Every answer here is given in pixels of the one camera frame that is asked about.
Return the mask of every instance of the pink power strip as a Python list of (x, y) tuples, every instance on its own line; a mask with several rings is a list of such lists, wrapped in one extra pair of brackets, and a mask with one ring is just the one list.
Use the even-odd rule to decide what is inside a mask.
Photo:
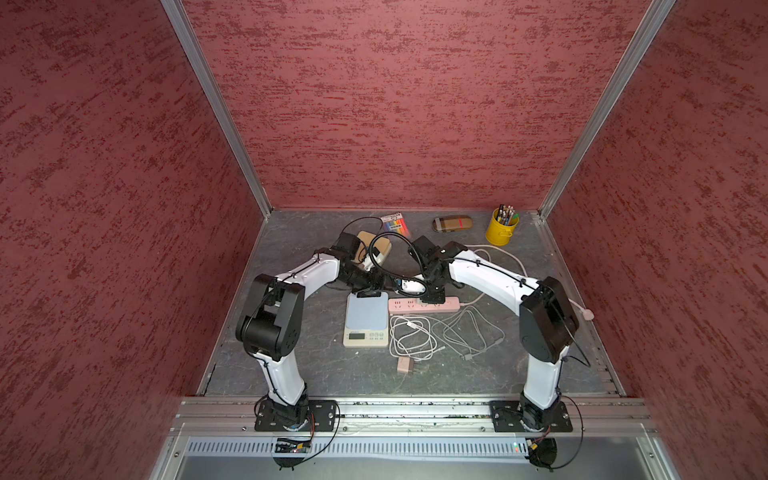
[(445, 303), (424, 303), (417, 298), (389, 299), (389, 313), (392, 315), (421, 315), (422, 313), (456, 313), (462, 308), (457, 296), (447, 296)]

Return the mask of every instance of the metal vent grille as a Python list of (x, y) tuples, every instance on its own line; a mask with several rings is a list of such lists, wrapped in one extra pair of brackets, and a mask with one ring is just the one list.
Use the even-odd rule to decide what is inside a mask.
[[(328, 443), (327, 437), (316, 438), (310, 455)], [(222, 457), (299, 457), (297, 454), (273, 454), (275, 439), (240, 439), (236, 437), (193, 437), (187, 447), (189, 456)], [(354, 437), (333, 440), (326, 457), (408, 458), (411, 460), (467, 460), (484, 462), (527, 462), (525, 439), (506, 437), (496, 439), (472, 438), (412, 438), (412, 437)]]

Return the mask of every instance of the red textured wall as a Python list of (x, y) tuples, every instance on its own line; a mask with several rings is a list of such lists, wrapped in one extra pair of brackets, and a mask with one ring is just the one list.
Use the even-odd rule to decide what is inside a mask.
[(766, 25), (678, 0), (550, 220), (685, 478), (768, 477)]
[(0, 478), (145, 478), (260, 213), (160, 2), (0, 15)]
[(648, 0), (187, 0), (275, 207), (538, 208)]

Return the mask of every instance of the black cable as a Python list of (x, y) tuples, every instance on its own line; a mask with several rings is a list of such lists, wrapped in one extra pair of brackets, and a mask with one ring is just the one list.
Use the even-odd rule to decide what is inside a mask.
[(329, 283), (333, 283), (333, 282), (328, 282), (328, 283), (325, 283), (325, 286), (327, 286), (327, 287), (328, 287), (328, 288), (330, 288), (331, 290), (338, 290), (338, 291), (340, 291), (340, 292), (349, 292), (349, 291), (351, 291), (351, 290), (354, 290), (353, 288), (339, 288), (339, 287), (337, 287), (337, 286), (330, 286), (330, 285), (329, 285)]
[(349, 222), (347, 225), (345, 225), (345, 226), (344, 226), (344, 228), (343, 228), (343, 229), (341, 229), (341, 232), (340, 232), (340, 233), (344, 233), (344, 230), (346, 230), (346, 228), (347, 228), (349, 225), (352, 225), (353, 223), (355, 223), (355, 222), (356, 222), (356, 221), (358, 221), (358, 220), (365, 220), (366, 218), (372, 218), (372, 219), (374, 219), (374, 220), (378, 220), (378, 221), (379, 221), (379, 230), (381, 230), (381, 227), (384, 227), (384, 220), (382, 220), (382, 219), (380, 219), (380, 218), (378, 218), (378, 217), (360, 217), (360, 218), (356, 218), (355, 220), (352, 220), (352, 221), (351, 221), (351, 222)]
[(567, 362), (568, 359), (574, 359), (574, 360), (576, 360), (577, 362), (579, 362), (581, 365), (583, 365), (585, 367), (588, 367), (588, 368), (592, 367), (592, 365), (589, 364), (589, 360), (587, 360), (587, 363), (584, 363), (584, 360), (586, 360), (586, 358), (584, 358), (584, 360), (582, 360), (582, 359), (580, 359), (578, 357), (575, 357), (573, 355), (566, 355), (566, 356), (563, 357), (563, 361), (564, 362)]
[(357, 258), (355, 258), (355, 260), (357, 260), (357, 263), (362, 263), (366, 261), (366, 255), (368, 255), (368, 247), (366, 247), (366, 245), (362, 241), (360, 241), (360, 246), (362, 247), (362, 252), (361, 252), (362, 260), (360, 259), (360, 255), (358, 255)]
[(336, 400), (331, 400), (331, 402), (333, 402), (333, 405), (335, 405), (335, 406), (336, 406), (336, 419), (339, 421), (338, 423), (336, 423), (336, 429), (333, 431), (333, 436), (332, 436), (332, 437), (331, 437), (331, 439), (328, 441), (328, 443), (326, 443), (326, 446), (324, 446), (322, 449), (320, 449), (320, 451), (319, 451), (319, 452), (317, 452), (315, 455), (312, 455), (311, 457), (307, 457), (307, 458), (305, 458), (305, 459), (304, 459), (304, 460), (302, 460), (301, 462), (299, 462), (299, 463), (295, 464), (295, 465), (294, 465), (294, 467), (297, 467), (297, 466), (299, 466), (299, 465), (303, 464), (304, 462), (308, 462), (309, 460), (312, 460), (313, 458), (317, 457), (317, 456), (318, 456), (318, 455), (320, 455), (321, 453), (325, 452), (325, 451), (326, 451), (326, 449), (327, 449), (327, 448), (330, 446), (330, 444), (333, 442), (333, 440), (336, 438), (336, 433), (338, 433), (338, 432), (339, 432), (339, 425), (341, 425), (341, 408), (339, 407), (339, 403), (338, 403)]
[[(422, 274), (422, 276), (424, 276), (424, 260), (422, 259), (421, 255), (419, 255), (418, 250), (413, 245), (411, 240), (408, 240), (407, 237), (405, 237), (404, 235), (402, 235), (400, 233), (397, 233), (397, 232), (381, 232), (378, 235), (376, 235), (375, 237), (373, 237), (373, 240), (371, 240), (370, 244), (371, 245), (376, 245), (376, 241), (379, 238), (382, 238), (382, 237), (397, 237), (400, 240), (406, 242), (406, 244), (408, 244), (409, 251), (413, 252), (414, 260), (416, 260), (416, 262), (419, 264), (419, 272)], [(373, 263), (373, 266), (375, 268), (377, 268), (377, 269), (381, 270), (382, 272), (384, 272), (385, 274), (389, 275), (390, 278), (392, 278), (392, 279), (398, 278), (401, 281), (402, 280), (407, 280), (407, 281), (410, 281), (410, 282), (421, 283), (421, 285), (424, 286), (424, 292), (422, 292), (422, 293), (408, 293), (408, 292), (405, 292), (402, 289), (399, 289), (399, 288), (396, 287), (395, 291), (397, 293), (399, 293), (399, 294), (401, 294), (403, 296), (410, 297), (410, 298), (421, 298), (422, 296), (427, 294), (427, 284), (426, 284), (426, 282), (424, 280), (421, 280), (419, 278), (415, 278), (414, 276), (403, 276), (403, 275), (400, 275), (399, 273), (395, 273), (395, 272), (392, 272), (390, 270), (387, 270), (386, 268), (381, 266), (379, 264), (379, 262), (376, 261), (376, 258), (373, 255), (368, 255), (368, 258), (371, 259), (371, 263)]]
[(573, 403), (574, 406), (576, 407), (576, 411), (578, 412), (578, 422), (581, 424), (581, 437), (578, 440), (578, 447), (576, 448), (576, 453), (574, 453), (574, 456), (572, 456), (571, 459), (568, 460), (563, 465), (559, 465), (557, 467), (553, 467), (552, 465), (549, 465), (549, 469), (550, 470), (558, 470), (560, 468), (564, 468), (564, 467), (567, 467), (568, 465), (570, 465), (571, 462), (573, 462), (576, 459), (576, 457), (578, 456), (578, 453), (581, 451), (581, 444), (584, 442), (584, 419), (581, 417), (581, 409), (578, 408), (578, 404), (576, 402), (574, 402), (574, 400), (571, 397), (566, 396), (566, 395), (561, 395), (561, 396), (566, 398), (566, 399), (571, 400), (571, 403)]
[(525, 282), (525, 279), (522, 279), (522, 278), (521, 278), (521, 279), (518, 279), (518, 278), (514, 278), (512, 275), (510, 275), (509, 273), (505, 272), (504, 270), (501, 270), (501, 269), (499, 269), (499, 268), (496, 268), (495, 266), (492, 266), (492, 265), (488, 265), (487, 263), (483, 263), (483, 262), (481, 262), (480, 260), (470, 260), (469, 258), (450, 258), (450, 259), (446, 259), (445, 261), (446, 261), (446, 262), (451, 262), (452, 260), (463, 260), (463, 261), (465, 261), (465, 262), (474, 263), (474, 264), (475, 264), (475, 265), (477, 265), (477, 266), (484, 266), (485, 268), (489, 268), (489, 269), (491, 269), (491, 270), (496, 270), (497, 272), (499, 272), (499, 273), (503, 273), (504, 275), (506, 275), (506, 276), (508, 276), (509, 278), (513, 279), (515, 282), (519, 283), (519, 284), (520, 284), (520, 286), (526, 286), (526, 287), (528, 287), (529, 289), (536, 291), (536, 289), (535, 289), (533, 286), (531, 286), (531, 285), (528, 285), (528, 284)]
[(265, 393), (263, 397), (258, 399), (257, 402), (253, 404), (253, 416), (255, 416), (255, 417), (259, 416), (259, 413), (258, 413), (259, 406), (261, 405), (261, 402), (263, 402), (264, 399), (266, 397), (268, 397), (269, 395), (270, 395), (269, 393)]
[(568, 325), (565, 322), (565, 318), (562, 319), (562, 322), (563, 322), (563, 326), (565, 327), (565, 331), (568, 332), (568, 335), (571, 337), (571, 340), (574, 341), (574, 345), (576, 345), (576, 348), (578, 348), (578, 351), (581, 353), (581, 356), (584, 357), (584, 361), (586, 362), (586, 364), (584, 364), (584, 362), (582, 362), (581, 360), (579, 360), (579, 362), (581, 362), (581, 364), (586, 367), (592, 368), (592, 362), (589, 361), (589, 358), (587, 358), (587, 356), (584, 354), (584, 350), (581, 349), (581, 345), (579, 345), (576, 339), (574, 338), (574, 334), (571, 333), (571, 330), (568, 328)]
[(296, 278), (296, 275), (298, 275), (299, 273), (302, 273), (304, 270), (306, 270), (306, 269), (310, 268), (310, 267), (311, 267), (312, 265), (314, 265), (315, 263), (320, 263), (320, 254), (319, 254), (319, 253), (316, 253), (316, 255), (317, 255), (317, 258), (315, 259), (315, 261), (314, 261), (314, 262), (312, 262), (312, 263), (310, 263), (309, 265), (305, 266), (305, 267), (304, 267), (304, 268), (302, 268), (301, 270), (297, 270), (297, 271), (295, 271), (295, 272), (288, 272), (288, 273), (290, 273), (290, 276), (287, 276), (286, 278)]
[(280, 396), (280, 393), (279, 393), (279, 392), (277, 391), (277, 389), (275, 388), (275, 382), (273, 382), (273, 381), (272, 381), (272, 374), (270, 373), (270, 367), (267, 365), (267, 363), (266, 363), (266, 362), (264, 362), (264, 363), (263, 363), (263, 365), (264, 365), (264, 371), (266, 372), (266, 377), (267, 377), (268, 379), (270, 379), (270, 385), (272, 386), (272, 393), (274, 393), (275, 395), (277, 395), (277, 398), (278, 398), (278, 399), (280, 399), (280, 401), (281, 401), (282, 403), (284, 403), (285, 405), (287, 405), (287, 406), (288, 406), (288, 405), (291, 405), (291, 404), (290, 404), (290, 403), (288, 403), (288, 402), (287, 402), (287, 401), (286, 401), (286, 400), (285, 400), (283, 397), (281, 397), (281, 396)]

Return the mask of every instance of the electrical cord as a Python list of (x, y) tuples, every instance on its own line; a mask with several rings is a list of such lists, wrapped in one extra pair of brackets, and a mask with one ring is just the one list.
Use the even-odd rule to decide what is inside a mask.
[(384, 220), (382, 220), (382, 219), (380, 219), (380, 218), (378, 218), (378, 217), (360, 217), (360, 218), (356, 218), (355, 220), (352, 220), (352, 221), (351, 221), (351, 222), (349, 222), (347, 225), (345, 225), (345, 226), (344, 226), (344, 228), (343, 228), (343, 229), (341, 229), (341, 232), (339, 232), (339, 235), (340, 235), (341, 233), (344, 233), (344, 230), (346, 230), (346, 228), (347, 228), (349, 225), (352, 225), (353, 223), (355, 223), (356, 221), (359, 221), (359, 220), (365, 220), (366, 218), (372, 218), (372, 219), (374, 219), (374, 220), (378, 220), (378, 221), (379, 221), (379, 230), (381, 230), (381, 227), (383, 227), (383, 226), (384, 226)]
[(264, 367), (264, 371), (266, 372), (266, 377), (269, 379), (269, 381), (270, 381), (270, 385), (272, 386), (272, 393), (274, 393), (275, 395), (277, 395), (277, 398), (278, 398), (278, 399), (279, 399), (279, 400), (280, 400), (280, 401), (281, 401), (283, 404), (285, 404), (285, 405), (292, 405), (292, 404), (291, 404), (291, 403), (289, 403), (287, 400), (285, 400), (285, 399), (284, 399), (282, 396), (280, 396), (280, 393), (277, 391), (277, 388), (275, 387), (275, 382), (273, 382), (273, 381), (272, 381), (272, 374), (270, 373), (270, 366), (269, 366), (269, 364), (268, 364), (266, 361), (264, 361), (264, 360), (262, 360), (262, 359), (259, 359), (259, 358), (257, 358), (257, 357), (256, 357), (254, 354), (252, 354), (251, 352), (247, 352), (247, 351), (246, 351), (246, 353), (247, 353), (248, 355), (252, 356), (254, 359), (257, 359), (257, 360), (261, 361), (261, 364), (262, 364), (262, 366)]
[(319, 253), (316, 253), (316, 255), (317, 255), (317, 257), (315, 257), (315, 261), (314, 261), (314, 262), (312, 262), (312, 263), (310, 263), (309, 265), (305, 266), (305, 267), (304, 267), (304, 268), (302, 268), (301, 270), (297, 270), (297, 271), (295, 271), (295, 272), (288, 272), (288, 274), (289, 274), (288, 276), (286, 276), (286, 277), (284, 277), (284, 278), (279, 278), (279, 277), (278, 277), (278, 280), (280, 280), (280, 281), (283, 281), (283, 280), (285, 280), (286, 278), (296, 278), (296, 275), (298, 275), (299, 273), (302, 273), (304, 270), (306, 270), (306, 269), (310, 268), (310, 267), (311, 267), (312, 265), (314, 265), (315, 263), (320, 263), (320, 254), (319, 254)]
[(325, 283), (324, 285), (327, 286), (328, 288), (330, 288), (331, 290), (338, 290), (340, 292), (349, 292), (349, 291), (354, 290), (352, 287), (350, 287), (350, 288), (339, 288), (337, 286), (330, 286), (331, 283), (335, 283), (335, 282), (336, 281), (334, 280), (332, 282)]
[(320, 449), (320, 451), (319, 451), (319, 452), (317, 452), (316, 454), (312, 455), (311, 457), (307, 457), (307, 458), (305, 458), (305, 459), (304, 459), (304, 460), (302, 460), (301, 462), (299, 462), (299, 463), (295, 464), (295, 465), (294, 465), (294, 467), (297, 467), (297, 466), (299, 466), (299, 465), (303, 464), (304, 462), (308, 462), (309, 460), (312, 460), (313, 458), (317, 457), (317, 456), (318, 456), (318, 455), (320, 455), (321, 453), (325, 452), (325, 451), (326, 451), (326, 449), (329, 447), (329, 445), (330, 445), (330, 444), (333, 442), (333, 440), (336, 438), (336, 433), (338, 433), (338, 432), (339, 432), (339, 425), (341, 425), (341, 408), (339, 407), (339, 403), (338, 403), (336, 400), (331, 400), (331, 402), (333, 402), (333, 405), (335, 405), (335, 406), (336, 406), (336, 419), (338, 420), (338, 423), (336, 423), (336, 429), (333, 431), (333, 436), (332, 436), (332, 437), (331, 437), (331, 439), (328, 441), (328, 443), (326, 443), (326, 444), (325, 444), (325, 446), (324, 446), (322, 449)]
[(547, 431), (544, 432), (544, 435), (540, 436), (537, 439), (531, 440), (531, 443), (539, 443), (541, 440), (544, 440), (545, 438), (547, 438), (547, 435), (549, 435), (549, 432), (551, 432), (551, 431), (552, 431), (552, 427), (550, 425), (549, 427), (547, 427)]
[[(410, 333), (397, 337), (396, 330), (401, 326), (409, 326)], [(426, 340), (414, 346), (405, 346), (402, 341), (418, 335), (426, 334)], [(432, 324), (425, 316), (395, 315), (389, 320), (389, 355), (398, 358), (407, 356), (415, 362), (422, 362), (432, 358), (436, 352), (444, 349), (439, 346), (437, 337), (432, 333)]]
[[(491, 254), (490, 254), (490, 253), (489, 253), (487, 250), (483, 250), (482, 248), (478, 248), (478, 249), (475, 249), (475, 253), (477, 253), (477, 252), (483, 252), (483, 253), (485, 253), (485, 255), (488, 255), (488, 261), (489, 261), (489, 262), (491, 261)], [(478, 296), (476, 299), (474, 299), (473, 301), (471, 301), (471, 302), (467, 302), (467, 303), (459, 303), (458, 305), (459, 305), (459, 306), (470, 306), (470, 305), (475, 305), (475, 304), (476, 304), (478, 301), (480, 301), (480, 299), (481, 299), (482, 297), (484, 297), (484, 296), (485, 296), (485, 293), (480, 293), (480, 295), (479, 295), (479, 296)]]
[[(475, 348), (474, 346), (469, 345), (469, 343), (456, 331), (456, 327), (465, 316), (468, 316), (471, 320), (475, 332), (482, 341), (482, 348)], [(478, 317), (491, 328), (498, 330), (501, 336), (488, 344), (488, 341), (480, 331)], [(442, 331), (438, 332), (434, 329), (432, 323), (442, 326)], [(396, 335), (396, 329), (403, 325), (410, 326), (413, 331), (398, 337)], [(427, 339), (413, 346), (405, 345), (403, 340), (416, 336), (419, 333), (426, 334)], [(395, 315), (389, 319), (389, 355), (393, 357), (408, 356), (413, 358), (416, 362), (431, 359), (434, 353), (439, 352), (445, 347), (453, 350), (464, 360), (471, 360), (473, 357), (487, 352), (493, 346), (502, 343), (505, 338), (506, 334), (504, 330), (488, 321), (488, 319), (473, 306), (468, 306), (463, 310), (454, 313), (447, 319), (438, 319), (433, 316), (421, 315)]]
[(548, 468), (550, 469), (550, 471), (552, 471), (552, 470), (559, 470), (560, 468), (565, 468), (565, 467), (569, 466), (571, 464), (571, 462), (573, 462), (576, 459), (576, 457), (578, 456), (578, 453), (581, 451), (581, 444), (584, 443), (584, 419), (581, 417), (581, 409), (578, 408), (578, 404), (576, 402), (574, 402), (574, 400), (571, 397), (566, 396), (566, 395), (562, 395), (562, 394), (561, 394), (561, 396), (563, 398), (571, 400), (571, 403), (573, 403), (574, 406), (576, 407), (576, 411), (578, 412), (578, 422), (579, 422), (579, 424), (581, 424), (581, 436), (579, 437), (578, 447), (576, 448), (576, 453), (574, 453), (574, 456), (572, 456), (571, 459), (568, 460), (563, 465), (558, 465), (556, 467), (553, 467), (552, 465), (549, 465)]
[(465, 247), (488, 247), (488, 248), (492, 248), (492, 249), (498, 250), (498, 251), (502, 252), (504, 255), (509, 255), (510, 257), (515, 259), (515, 261), (518, 263), (518, 265), (520, 265), (520, 268), (523, 271), (523, 276), (528, 276), (528, 272), (525, 271), (525, 266), (523, 265), (523, 262), (521, 262), (520, 259), (517, 258), (516, 256), (512, 255), (511, 253), (509, 253), (507, 250), (499, 248), (496, 245), (489, 245), (487, 243), (481, 243), (479, 245), (465, 245)]
[[(397, 232), (381, 232), (378, 235), (376, 235), (375, 237), (373, 237), (373, 239), (370, 241), (369, 244), (370, 245), (376, 245), (376, 241), (378, 241), (378, 239), (382, 238), (382, 237), (397, 237), (400, 240), (406, 242), (406, 244), (408, 245), (409, 251), (413, 252), (414, 260), (416, 260), (416, 262), (419, 264), (419, 272), (422, 274), (422, 276), (424, 276), (424, 260), (421, 258), (421, 255), (419, 255), (418, 250), (416, 250), (416, 247), (414, 247), (414, 245), (411, 242), (411, 240), (409, 240), (407, 237), (405, 237), (404, 235), (402, 235), (400, 233), (397, 233)], [(371, 263), (373, 264), (373, 266), (375, 268), (381, 270), (382, 272), (384, 272), (384, 274), (389, 276), (389, 278), (392, 280), (392, 283), (395, 286), (394, 290), (397, 293), (399, 293), (399, 294), (401, 294), (403, 296), (407, 296), (408, 298), (421, 298), (424, 295), (426, 295), (426, 293), (427, 293), (427, 284), (426, 284), (426, 282), (424, 280), (416, 278), (414, 276), (403, 276), (403, 275), (400, 275), (398, 273), (394, 273), (394, 272), (392, 272), (390, 270), (387, 270), (386, 268), (381, 266), (381, 264), (379, 264), (379, 262), (376, 261), (376, 256), (374, 256), (374, 255), (368, 255), (368, 258), (371, 259)], [(408, 280), (408, 281), (420, 283), (424, 287), (424, 291), (421, 292), (421, 293), (409, 293), (409, 292), (403, 291), (401, 288), (399, 288), (398, 283), (394, 279), (400, 279), (401, 282), (403, 280)]]
[(491, 270), (496, 270), (497, 272), (499, 272), (499, 273), (503, 273), (504, 275), (506, 275), (506, 276), (508, 276), (509, 278), (513, 279), (515, 282), (519, 283), (519, 284), (520, 284), (520, 286), (526, 286), (526, 287), (528, 287), (528, 288), (529, 288), (529, 289), (531, 289), (531, 290), (536, 290), (536, 289), (535, 289), (533, 286), (531, 286), (531, 285), (528, 285), (528, 284), (525, 282), (525, 279), (517, 279), (517, 278), (514, 278), (512, 275), (510, 275), (509, 273), (506, 273), (504, 270), (501, 270), (501, 269), (499, 269), (499, 268), (496, 268), (495, 266), (492, 266), (492, 265), (487, 265), (487, 264), (485, 264), (485, 263), (481, 262), (480, 260), (470, 260), (470, 259), (468, 259), (468, 258), (450, 258), (450, 259), (446, 259), (446, 260), (443, 260), (443, 261), (444, 261), (444, 262), (447, 262), (447, 263), (450, 263), (450, 262), (452, 262), (452, 261), (455, 261), (455, 260), (462, 260), (462, 261), (465, 261), (465, 262), (474, 263), (474, 264), (475, 264), (475, 265), (477, 265), (477, 266), (484, 266), (485, 268), (489, 268), (489, 269), (491, 269)]
[(571, 340), (574, 341), (574, 345), (576, 345), (576, 348), (578, 348), (579, 353), (581, 353), (581, 356), (584, 357), (584, 361), (586, 363), (584, 363), (581, 360), (577, 359), (575, 356), (569, 355), (567, 358), (572, 358), (574, 360), (577, 360), (581, 365), (584, 365), (584, 366), (586, 366), (588, 368), (591, 368), (592, 367), (592, 362), (589, 361), (589, 358), (587, 358), (587, 356), (584, 354), (584, 350), (581, 349), (581, 345), (579, 345), (578, 342), (576, 341), (576, 339), (574, 338), (574, 334), (571, 333), (571, 329), (568, 328), (568, 323), (565, 321), (565, 319), (562, 319), (562, 322), (563, 322), (563, 326), (565, 327), (565, 331), (568, 332), (568, 336), (570, 336)]
[[(256, 401), (256, 403), (253, 404), (253, 416), (258, 417), (259, 416), (259, 407), (261, 406), (261, 402), (263, 402), (270, 394), (265, 393), (264, 396), (262, 396), (260, 399)], [(256, 429), (256, 423), (253, 424), (253, 429)]]

